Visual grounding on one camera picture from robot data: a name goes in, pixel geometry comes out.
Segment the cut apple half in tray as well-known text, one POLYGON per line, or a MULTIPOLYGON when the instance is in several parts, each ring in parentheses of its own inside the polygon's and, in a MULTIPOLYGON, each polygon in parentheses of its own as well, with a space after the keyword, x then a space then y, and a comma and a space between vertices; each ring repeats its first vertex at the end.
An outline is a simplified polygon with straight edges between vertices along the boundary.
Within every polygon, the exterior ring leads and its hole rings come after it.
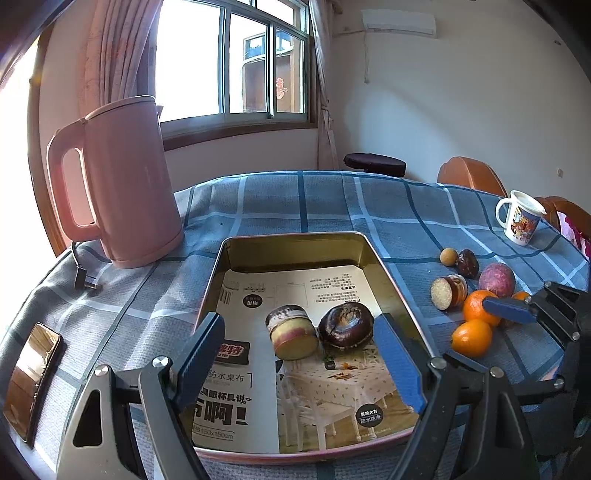
POLYGON ((276 357, 283 361, 307 358, 317 351, 318 336, 308 313, 298 305, 283 305, 266 316, 266 328, 276 357))

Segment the printed paper tray liner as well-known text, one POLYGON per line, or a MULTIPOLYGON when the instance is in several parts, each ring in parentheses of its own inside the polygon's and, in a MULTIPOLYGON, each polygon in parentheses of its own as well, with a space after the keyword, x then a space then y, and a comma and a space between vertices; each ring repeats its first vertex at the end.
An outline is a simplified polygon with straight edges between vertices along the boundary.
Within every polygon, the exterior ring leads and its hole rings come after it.
POLYGON ((270 311, 301 306, 317 331, 322 316, 346 302, 381 312, 356 266, 226 271, 215 299, 225 339, 197 397, 193 444, 240 455, 325 454, 408 433, 417 416, 373 341, 342 351, 318 338, 317 351, 295 361, 273 352, 270 311))

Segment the small orange front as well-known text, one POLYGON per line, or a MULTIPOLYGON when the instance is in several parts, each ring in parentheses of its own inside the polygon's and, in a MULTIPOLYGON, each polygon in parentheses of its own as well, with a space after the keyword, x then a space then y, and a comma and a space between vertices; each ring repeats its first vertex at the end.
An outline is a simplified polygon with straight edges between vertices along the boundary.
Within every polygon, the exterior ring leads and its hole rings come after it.
POLYGON ((469 358, 486 354, 493 340, 491 326, 482 320, 464 322, 452 334, 452 349, 469 358))

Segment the black kettle power plug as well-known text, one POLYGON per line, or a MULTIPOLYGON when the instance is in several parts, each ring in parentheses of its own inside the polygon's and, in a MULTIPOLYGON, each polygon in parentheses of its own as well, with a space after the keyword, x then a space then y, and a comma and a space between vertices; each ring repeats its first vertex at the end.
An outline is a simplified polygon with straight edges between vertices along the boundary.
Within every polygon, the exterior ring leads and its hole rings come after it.
POLYGON ((83 267, 77 253, 77 243, 75 241, 73 241, 70 245, 70 252, 75 264, 73 288, 77 291, 97 290, 97 280, 94 277, 89 276, 87 270, 83 267))

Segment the blue plaid tablecloth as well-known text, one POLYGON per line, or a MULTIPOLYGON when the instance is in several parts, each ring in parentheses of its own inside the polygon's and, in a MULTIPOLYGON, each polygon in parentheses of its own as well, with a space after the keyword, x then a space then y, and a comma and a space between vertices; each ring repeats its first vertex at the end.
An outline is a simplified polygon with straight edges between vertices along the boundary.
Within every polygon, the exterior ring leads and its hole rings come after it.
POLYGON ((28 467, 55 477, 65 424, 92 369, 145 365, 190 335, 221 243, 233 236, 358 231, 369 239, 417 315, 428 342, 444 351, 460 321, 432 304, 429 289, 443 276, 442 249, 472 250, 481 265, 507 263, 520 289, 554 281, 589 284, 590 265, 555 229, 540 224, 528 246, 510 242, 498 226, 494 196, 457 186, 424 184, 346 172, 270 172, 211 180, 180 191, 176 202, 183 243, 153 266, 120 270, 96 242, 77 253, 97 290, 73 288, 75 264, 62 254, 29 294, 1 344, 8 381, 32 326, 61 334, 65 350, 52 375, 32 445, 21 445, 28 467))

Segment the pink floral cloth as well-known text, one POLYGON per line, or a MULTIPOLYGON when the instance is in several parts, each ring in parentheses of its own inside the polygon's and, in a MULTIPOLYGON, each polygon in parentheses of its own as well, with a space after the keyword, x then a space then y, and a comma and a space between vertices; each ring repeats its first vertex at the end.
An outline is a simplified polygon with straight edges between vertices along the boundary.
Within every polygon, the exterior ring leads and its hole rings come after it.
POLYGON ((590 260, 591 242, 590 238, 583 234, 573 221, 563 212, 557 213, 561 235, 572 243, 587 259, 590 260))

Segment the pink electric kettle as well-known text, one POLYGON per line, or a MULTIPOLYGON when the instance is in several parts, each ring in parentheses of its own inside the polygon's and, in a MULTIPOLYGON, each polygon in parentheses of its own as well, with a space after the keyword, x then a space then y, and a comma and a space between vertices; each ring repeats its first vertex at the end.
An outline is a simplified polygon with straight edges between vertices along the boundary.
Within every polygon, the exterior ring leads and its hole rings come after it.
POLYGON ((153 97, 109 103, 57 130, 46 160, 56 214, 70 240, 100 241, 122 269, 148 265, 182 241, 153 97), (90 224, 75 220, 69 200, 64 158, 71 150, 81 156, 90 224))

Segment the purple round fruit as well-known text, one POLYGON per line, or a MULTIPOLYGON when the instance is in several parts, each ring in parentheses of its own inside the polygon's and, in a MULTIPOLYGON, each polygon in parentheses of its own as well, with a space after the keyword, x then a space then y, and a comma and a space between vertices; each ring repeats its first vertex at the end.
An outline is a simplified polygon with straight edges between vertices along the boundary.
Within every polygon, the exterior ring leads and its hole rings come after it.
POLYGON ((500 262, 487 265, 479 277, 479 288, 490 291, 499 298, 511 297, 514 294, 515 283, 513 270, 500 262))

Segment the white cartoon mug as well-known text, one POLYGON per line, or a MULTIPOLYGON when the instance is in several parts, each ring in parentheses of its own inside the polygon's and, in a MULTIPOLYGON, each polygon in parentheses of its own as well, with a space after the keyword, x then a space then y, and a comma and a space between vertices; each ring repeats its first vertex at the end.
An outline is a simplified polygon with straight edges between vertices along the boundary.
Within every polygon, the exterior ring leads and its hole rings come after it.
POLYGON ((527 246, 547 212, 535 198, 512 190, 508 197, 497 203, 495 214, 506 237, 517 245, 527 246))

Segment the small yellow round fruit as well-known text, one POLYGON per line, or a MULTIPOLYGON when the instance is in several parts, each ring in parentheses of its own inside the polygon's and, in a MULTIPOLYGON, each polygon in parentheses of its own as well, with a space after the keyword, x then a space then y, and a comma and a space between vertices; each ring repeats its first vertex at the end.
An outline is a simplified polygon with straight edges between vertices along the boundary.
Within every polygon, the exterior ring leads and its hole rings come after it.
POLYGON ((451 247, 444 248, 440 253, 440 262, 447 267, 454 267, 457 265, 458 252, 451 247))

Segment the dark round stool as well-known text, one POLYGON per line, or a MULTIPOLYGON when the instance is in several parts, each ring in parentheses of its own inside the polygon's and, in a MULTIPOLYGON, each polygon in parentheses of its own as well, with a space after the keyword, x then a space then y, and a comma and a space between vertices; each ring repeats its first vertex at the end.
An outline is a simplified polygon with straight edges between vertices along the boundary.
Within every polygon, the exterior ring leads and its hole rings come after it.
POLYGON ((407 164, 394 157, 375 153, 349 153, 344 158, 349 168, 391 177, 404 177, 407 164))

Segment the dark brown passion fruit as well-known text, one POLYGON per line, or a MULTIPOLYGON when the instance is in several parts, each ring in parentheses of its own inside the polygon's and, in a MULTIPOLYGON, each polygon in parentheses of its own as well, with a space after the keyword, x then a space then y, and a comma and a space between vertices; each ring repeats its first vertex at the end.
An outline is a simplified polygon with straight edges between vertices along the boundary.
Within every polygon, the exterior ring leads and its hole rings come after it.
POLYGON ((469 249, 464 249, 458 254, 457 269, 466 278, 478 277, 480 265, 476 255, 469 249))

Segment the gold metal tin tray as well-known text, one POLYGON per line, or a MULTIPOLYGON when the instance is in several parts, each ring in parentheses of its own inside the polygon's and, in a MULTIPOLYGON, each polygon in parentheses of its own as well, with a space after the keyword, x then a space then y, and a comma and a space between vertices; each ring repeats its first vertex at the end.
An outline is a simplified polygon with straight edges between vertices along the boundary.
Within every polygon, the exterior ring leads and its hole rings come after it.
POLYGON ((194 408, 199 454, 307 462, 411 435, 419 409, 381 342, 387 320, 425 335, 363 234, 228 238, 201 312, 221 315, 225 337, 194 408))

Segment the large orange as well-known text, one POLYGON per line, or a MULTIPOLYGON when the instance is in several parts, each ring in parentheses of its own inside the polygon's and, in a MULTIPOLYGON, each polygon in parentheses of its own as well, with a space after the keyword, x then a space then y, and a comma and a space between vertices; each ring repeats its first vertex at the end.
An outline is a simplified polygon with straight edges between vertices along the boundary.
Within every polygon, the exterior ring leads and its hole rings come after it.
POLYGON ((488 290, 476 290, 470 293, 463 303, 462 313, 465 321, 480 320, 492 327, 497 327, 501 318, 488 313, 483 306, 486 298, 498 299, 498 296, 488 290))

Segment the pink right curtain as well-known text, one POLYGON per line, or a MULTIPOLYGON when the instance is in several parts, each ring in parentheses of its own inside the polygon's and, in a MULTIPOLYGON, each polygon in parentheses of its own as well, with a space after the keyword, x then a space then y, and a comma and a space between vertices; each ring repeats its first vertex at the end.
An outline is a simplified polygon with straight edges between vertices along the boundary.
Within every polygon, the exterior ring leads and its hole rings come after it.
POLYGON ((311 33, 315 40, 315 62, 318 74, 318 169, 339 170, 335 133, 332 128, 332 112, 329 106, 329 60, 332 45, 332 17, 334 2, 311 0, 311 33))

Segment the window with frame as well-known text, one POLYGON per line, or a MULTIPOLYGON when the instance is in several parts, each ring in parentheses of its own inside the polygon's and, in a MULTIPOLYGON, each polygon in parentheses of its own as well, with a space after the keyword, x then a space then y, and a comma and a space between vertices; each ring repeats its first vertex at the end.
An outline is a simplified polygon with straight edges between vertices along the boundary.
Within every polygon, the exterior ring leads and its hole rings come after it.
POLYGON ((167 151, 318 125, 306 1, 165 1, 148 65, 167 151))

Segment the pink left curtain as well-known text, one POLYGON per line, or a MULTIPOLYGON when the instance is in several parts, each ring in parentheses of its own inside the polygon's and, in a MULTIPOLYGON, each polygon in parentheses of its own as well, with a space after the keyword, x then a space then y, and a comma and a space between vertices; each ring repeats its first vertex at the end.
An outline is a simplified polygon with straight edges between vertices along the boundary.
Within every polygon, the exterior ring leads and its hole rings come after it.
POLYGON ((83 116, 137 94, 140 60, 160 1, 97 1, 78 74, 83 116))

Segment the pink curtain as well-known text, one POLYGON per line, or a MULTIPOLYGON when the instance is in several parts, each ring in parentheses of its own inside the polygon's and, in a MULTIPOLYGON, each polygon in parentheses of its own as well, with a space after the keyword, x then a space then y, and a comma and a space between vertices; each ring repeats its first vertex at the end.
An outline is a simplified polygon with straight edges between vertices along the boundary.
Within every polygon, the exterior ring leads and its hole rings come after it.
POLYGON ((339 170, 335 133, 332 128, 332 112, 329 106, 329 60, 332 45, 332 17, 334 2, 311 0, 311 33, 315 40, 315 62, 318 74, 318 169, 339 170))
POLYGON ((137 94, 140 60, 160 1, 97 1, 78 74, 83 116, 137 94))

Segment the black smartphone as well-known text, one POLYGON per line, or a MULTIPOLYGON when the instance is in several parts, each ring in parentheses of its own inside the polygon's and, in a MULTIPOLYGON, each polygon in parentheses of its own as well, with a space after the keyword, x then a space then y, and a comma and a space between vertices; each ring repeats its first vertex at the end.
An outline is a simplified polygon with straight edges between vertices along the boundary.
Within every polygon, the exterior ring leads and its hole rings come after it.
POLYGON ((36 323, 11 374, 3 415, 25 444, 34 442, 49 378, 55 372, 62 350, 62 336, 36 323))

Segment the small orange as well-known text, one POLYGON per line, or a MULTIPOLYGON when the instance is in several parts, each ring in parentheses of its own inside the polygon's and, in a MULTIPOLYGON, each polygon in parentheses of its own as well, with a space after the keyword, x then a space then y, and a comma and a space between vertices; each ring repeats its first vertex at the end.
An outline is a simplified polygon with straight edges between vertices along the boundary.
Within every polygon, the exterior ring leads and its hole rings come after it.
POLYGON ((519 292, 512 295, 513 299, 520 300, 520 301, 525 301, 529 297, 530 297, 530 294, 525 291, 519 291, 519 292))
POLYGON ((469 358, 486 354, 493 340, 491 326, 482 320, 464 322, 452 334, 452 349, 469 358))

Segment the white air conditioner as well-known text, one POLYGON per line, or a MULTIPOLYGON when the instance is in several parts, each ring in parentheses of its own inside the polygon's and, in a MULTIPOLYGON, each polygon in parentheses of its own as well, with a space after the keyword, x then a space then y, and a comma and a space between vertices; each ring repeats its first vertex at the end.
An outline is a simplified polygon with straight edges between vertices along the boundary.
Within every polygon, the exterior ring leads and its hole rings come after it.
POLYGON ((363 9, 362 21, 363 28, 369 31, 437 37, 437 21, 433 14, 389 9, 363 9))

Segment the orange wooden chair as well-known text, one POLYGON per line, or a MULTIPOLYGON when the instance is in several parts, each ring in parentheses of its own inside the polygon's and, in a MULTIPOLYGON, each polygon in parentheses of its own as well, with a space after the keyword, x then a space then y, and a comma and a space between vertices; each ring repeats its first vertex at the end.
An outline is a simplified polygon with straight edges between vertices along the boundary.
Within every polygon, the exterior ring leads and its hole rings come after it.
POLYGON ((544 218, 561 234, 578 233, 590 239, 590 214, 582 207, 560 196, 536 197, 544 207, 544 218))
POLYGON ((438 173, 438 182, 468 187, 506 197, 507 191, 495 171, 485 162, 455 156, 445 162, 438 173))

